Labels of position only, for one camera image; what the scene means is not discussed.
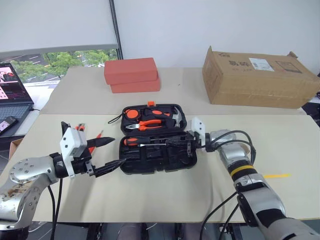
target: laptop keyboard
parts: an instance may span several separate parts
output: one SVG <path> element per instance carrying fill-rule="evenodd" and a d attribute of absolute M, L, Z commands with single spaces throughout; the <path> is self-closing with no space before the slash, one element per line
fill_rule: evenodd
<path fill-rule="evenodd" d="M 12 116 L 16 119 L 20 119 L 24 113 L 28 110 L 29 106 L 4 106 L 0 107 L 0 120 Z"/>

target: laptop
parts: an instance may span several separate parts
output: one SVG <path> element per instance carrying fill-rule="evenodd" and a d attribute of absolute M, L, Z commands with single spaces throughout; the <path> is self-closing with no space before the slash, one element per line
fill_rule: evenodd
<path fill-rule="evenodd" d="M 17 119 L 17 123 L 0 137 L 14 135 L 33 105 L 34 102 L 11 63 L 0 63 L 0 123 L 9 116 Z"/>

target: tree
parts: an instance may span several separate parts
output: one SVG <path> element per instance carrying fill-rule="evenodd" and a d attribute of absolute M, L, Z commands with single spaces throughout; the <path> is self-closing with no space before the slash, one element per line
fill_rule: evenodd
<path fill-rule="evenodd" d="M 87 64 L 94 65 L 96 67 L 109 60 L 109 56 L 103 50 L 83 51 L 82 54 L 87 60 Z"/>
<path fill-rule="evenodd" d="M 76 52 L 49 52 L 43 55 L 44 60 L 49 63 L 48 73 L 61 76 L 66 75 L 69 67 L 83 66 Z"/>
<path fill-rule="evenodd" d="M 45 73 L 61 78 L 62 75 L 66 75 L 69 67 L 83 66 L 83 62 L 91 66 L 98 66 L 104 64 L 105 61 L 118 59 L 115 49 L 48 52 L 42 56 L 48 65 L 33 64 L 32 61 L 11 61 L 23 83 L 41 82 L 46 78 Z"/>
<path fill-rule="evenodd" d="M 111 60 L 118 60 L 117 51 L 115 48 L 111 48 L 108 50 L 102 50 L 106 55 L 109 57 L 109 61 Z"/>
<path fill-rule="evenodd" d="M 40 64 L 33 64 L 32 61 L 15 61 L 11 60 L 16 73 L 23 83 L 30 83 L 31 79 L 37 77 L 37 82 L 42 81 L 46 76 L 43 75 L 47 72 L 45 66 Z"/>

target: yellow ring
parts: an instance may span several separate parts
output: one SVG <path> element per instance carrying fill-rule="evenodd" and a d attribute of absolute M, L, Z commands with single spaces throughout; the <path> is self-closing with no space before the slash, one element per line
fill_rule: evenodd
<path fill-rule="evenodd" d="M 252 165 L 245 165 L 245 166 L 240 166 L 238 168 L 236 168 L 235 170 L 233 170 L 232 172 L 230 172 L 230 176 L 232 177 L 233 175 L 235 175 L 237 172 L 243 170 L 243 169 L 253 169 L 254 167 Z"/>

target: wooden board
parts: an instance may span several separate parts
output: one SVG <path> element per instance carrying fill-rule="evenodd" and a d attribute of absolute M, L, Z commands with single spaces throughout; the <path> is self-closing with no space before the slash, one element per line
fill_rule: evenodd
<path fill-rule="evenodd" d="M 126 106 L 179 104 L 186 115 L 297 115 L 301 109 L 210 104 L 202 67 L 160 67 L 160 91 L 112 93 L 103 67 L 70 67 L 56 86 L 42 114 L 118 115 Z"/>
<path fill-rule="evenodd" d="M 17 161 L 60 152 L 60 121 L 86 123 L 87 139 L 104 129 L 105 137 L 116 140 L 97 148 L 92 162 L 100 167 L 118 158 L 124 136 L 120 121 L 106 124 L 113 115 L 40 115 L 9 161 L 0 182 Z M 268 183 L 282 199 L 287 215 L 297 219 L 320 217 L 319 128 L 305 115 L 206 115 L 198 116 L 206 132 L 220 129 L 244 130 L 256 148 L 256 169 L 263 175 L 290 174 L 270 178 Z M 87 174 L 65 178 L 59 221 L 61 222 L 200 222 L 235 190 L 216 152 L 197 150 L 198 162 L 191 169 L 126 175 L 120 169 L 94 178 Z M 52 189 L 57 198 L 59 184 Z M 224 222 L 234 206 L 232 199 L 210 222 Z M 51 199 L 41 195 L 35 221 L 51 221 Z M 233 222 L 243 222 L 238 210 Z"/>

